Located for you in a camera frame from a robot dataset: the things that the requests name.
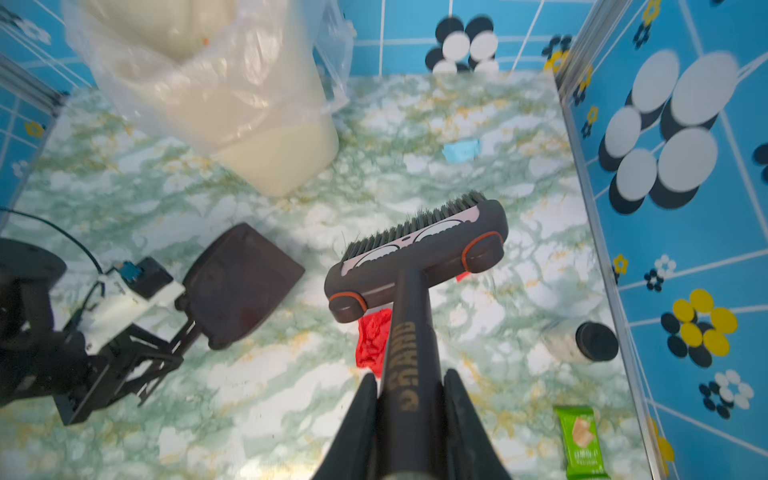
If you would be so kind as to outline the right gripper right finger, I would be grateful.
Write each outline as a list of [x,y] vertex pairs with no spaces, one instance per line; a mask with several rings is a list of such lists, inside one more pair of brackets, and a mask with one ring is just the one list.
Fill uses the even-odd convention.
[[510,480],[455,369],[444,376],[448,479]]

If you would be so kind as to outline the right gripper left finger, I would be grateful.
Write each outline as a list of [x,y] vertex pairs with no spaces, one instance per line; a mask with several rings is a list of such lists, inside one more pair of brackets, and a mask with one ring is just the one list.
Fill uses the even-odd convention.
[[370,476],[377,413],[377,380],[366,374],[314,480],[361,480]]

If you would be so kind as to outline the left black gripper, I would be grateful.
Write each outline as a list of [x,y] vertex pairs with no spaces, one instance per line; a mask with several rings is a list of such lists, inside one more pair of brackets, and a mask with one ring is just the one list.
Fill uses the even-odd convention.
[[160,382],[181,366],[183,355],[200,335],[200,326],[191,319],[170,340],[136,324],[128,326],[89,358],[83,381],[54,397],[62,423],[83,423],[91,413],[131,394],[145,403]]

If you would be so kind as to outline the black dustpan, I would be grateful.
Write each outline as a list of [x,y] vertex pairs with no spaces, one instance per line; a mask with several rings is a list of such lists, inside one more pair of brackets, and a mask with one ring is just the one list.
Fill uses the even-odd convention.
[[224,350],[258,328],[304,273],[266,237],[240,223],[193,263],[175,306],[194,322],[210,349]]

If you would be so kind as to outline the black pink hand brush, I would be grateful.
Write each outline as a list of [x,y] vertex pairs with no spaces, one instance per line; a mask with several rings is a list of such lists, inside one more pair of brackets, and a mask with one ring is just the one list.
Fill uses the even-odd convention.
[[448,479],[444,376],[430,289],[482,273],[504,255],[502,205],[477,191],[352,243],[328,272],[325,293],[339,323],[393,309],[368,479]]

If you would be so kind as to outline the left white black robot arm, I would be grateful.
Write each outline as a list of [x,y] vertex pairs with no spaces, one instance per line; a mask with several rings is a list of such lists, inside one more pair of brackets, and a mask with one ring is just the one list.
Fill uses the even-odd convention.
[[177,306],[185,288],[156,260],[98,267],[85,299],[56,329],[50,292],[67,270],[54,253],[1,241],[1,403],[50,397],[65,425],[129,395],[146,401],[199,338],[194,320],[170,340],[138,320]]

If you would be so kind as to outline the red crumpled paper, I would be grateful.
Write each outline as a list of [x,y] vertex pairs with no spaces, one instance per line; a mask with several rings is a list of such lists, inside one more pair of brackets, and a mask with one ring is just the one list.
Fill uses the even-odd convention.
[[366,315],[358,321],[356,365],[370,370],[377,379],[381,379],[383,374],[391,321],[391,309]]

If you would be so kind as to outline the green packet right edge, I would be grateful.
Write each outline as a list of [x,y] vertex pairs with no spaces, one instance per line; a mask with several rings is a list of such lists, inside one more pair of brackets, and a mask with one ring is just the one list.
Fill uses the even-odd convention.
[[610,479],[599,441],[595,412],[589,406],[556,406],[568,480]]

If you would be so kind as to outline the white bottle black cap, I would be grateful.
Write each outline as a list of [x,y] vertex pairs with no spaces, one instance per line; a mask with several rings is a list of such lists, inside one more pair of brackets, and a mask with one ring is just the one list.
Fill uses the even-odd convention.
[[608,362],[619,352],[615,333],[605,324],[593,321],[552,322],[541,332],[541,339],[554,358],[567,363]]

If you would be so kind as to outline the blue paper scrap right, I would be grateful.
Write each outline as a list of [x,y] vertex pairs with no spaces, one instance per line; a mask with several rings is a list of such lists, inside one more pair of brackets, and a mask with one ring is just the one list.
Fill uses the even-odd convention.
[[448,163],[460,164],[472,161],[481,152],[481,144],[477,139],[461,140],[445,144],[442,153]]

